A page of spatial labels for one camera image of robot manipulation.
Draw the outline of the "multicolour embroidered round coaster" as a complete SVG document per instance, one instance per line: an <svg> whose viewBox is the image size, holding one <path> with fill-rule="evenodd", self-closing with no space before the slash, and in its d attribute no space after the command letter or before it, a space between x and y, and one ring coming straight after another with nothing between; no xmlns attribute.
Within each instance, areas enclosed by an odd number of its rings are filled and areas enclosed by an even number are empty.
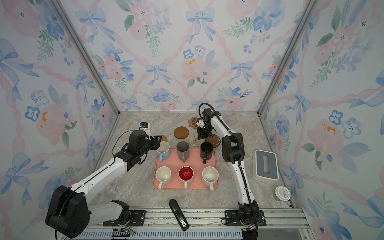
<svg viewBox="0 0 384 240"><path fill-rule="evenodd" d="M198 139L198 134L192 134L189 136L189 143L191 147L198 148L202 143L205 142L205 139Z"/></svg>

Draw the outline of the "black mug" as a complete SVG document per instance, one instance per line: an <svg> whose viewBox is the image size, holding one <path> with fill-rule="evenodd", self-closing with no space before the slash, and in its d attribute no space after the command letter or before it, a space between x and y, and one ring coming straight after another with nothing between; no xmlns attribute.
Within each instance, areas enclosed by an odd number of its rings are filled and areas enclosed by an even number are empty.
<svg viewBox="0 0 384 240"><path fill-rule="evenodd" d="M212 158L214 146L209 142L204 142L200 146L200 157L203 160L203 164L206 164L208 160Z"/></svg>

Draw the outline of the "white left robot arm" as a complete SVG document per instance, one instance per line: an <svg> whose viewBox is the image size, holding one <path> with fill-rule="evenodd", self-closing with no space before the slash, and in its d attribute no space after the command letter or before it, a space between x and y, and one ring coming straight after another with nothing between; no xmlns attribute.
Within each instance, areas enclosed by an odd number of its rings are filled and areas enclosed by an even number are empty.
<svg viewBox="0 0 384 240"><path fill-rule="evenodd" d="M86 228L113 222L119 226L131 223L130 206L120 200L91 206L90 202L116 178L141 165L150 150L160 147L162 136L149 136L149 130L130 131L129 142L100 169L85 179L69 186L59 186L53 192L45 223L47 226L73 239Z"/></svg>

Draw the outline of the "scratched round wooden coaster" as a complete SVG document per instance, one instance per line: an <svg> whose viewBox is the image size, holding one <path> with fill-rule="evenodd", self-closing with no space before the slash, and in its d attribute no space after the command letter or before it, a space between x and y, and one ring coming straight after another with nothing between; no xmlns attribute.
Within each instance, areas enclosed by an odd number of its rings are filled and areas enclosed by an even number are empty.
<svg viewBox="0 0 384 240"><path fill-rule="evenodd" d="M221 144L221 139L219 136L217 135L214 135L213 137L208 137L205 139L205 142L207 143L211 143L213 145L214 148L217 148L220 146Z"/></svg>

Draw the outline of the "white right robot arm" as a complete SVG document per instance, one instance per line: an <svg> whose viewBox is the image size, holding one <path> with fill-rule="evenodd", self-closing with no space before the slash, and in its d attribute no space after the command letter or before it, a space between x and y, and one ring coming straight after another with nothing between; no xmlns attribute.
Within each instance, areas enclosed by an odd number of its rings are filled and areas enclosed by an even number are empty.
<svg viewBox="0 0 384 240"><path fill-rule="evenodd" d="M239 195L239 216L245 226L257 226L260 216L258 203L250 189L250 184L245 171L245 145L243 135L233 131L222 119L220 112L210 104L202 103L198 108L197 122L198 139L219 136L222 146L222 157L231 167Z"/></svg>

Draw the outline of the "cork paw print coaster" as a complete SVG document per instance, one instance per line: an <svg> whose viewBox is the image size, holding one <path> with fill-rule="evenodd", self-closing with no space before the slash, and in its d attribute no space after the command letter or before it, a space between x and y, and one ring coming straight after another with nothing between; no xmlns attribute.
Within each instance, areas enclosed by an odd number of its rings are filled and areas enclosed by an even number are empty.
<svg viewBox="0 0 384 240"><path fill-rule="evenodd" d="M198 121L199 121L199 118L192 117L191 119L188 120L189 127L193 128L193 129L197 129L198 128L198 124L197 124Z"/></svg>

